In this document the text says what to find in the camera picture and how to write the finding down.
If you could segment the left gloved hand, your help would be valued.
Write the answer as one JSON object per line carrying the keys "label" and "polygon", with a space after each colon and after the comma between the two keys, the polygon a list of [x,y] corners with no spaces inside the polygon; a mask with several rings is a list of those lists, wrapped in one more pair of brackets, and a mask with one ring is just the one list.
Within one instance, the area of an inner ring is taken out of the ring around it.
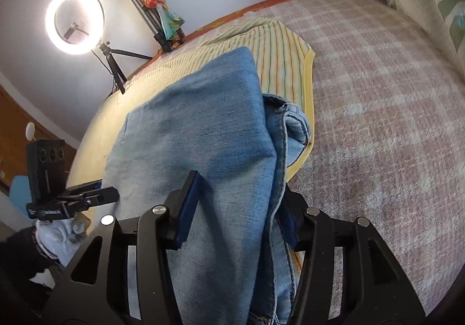
{"label": "left gloved hand", "polygon": [[66,267],[86,239],[90,225],[91,221],[81,213],[72,219],[37,220],[35,239],[49,258]]}

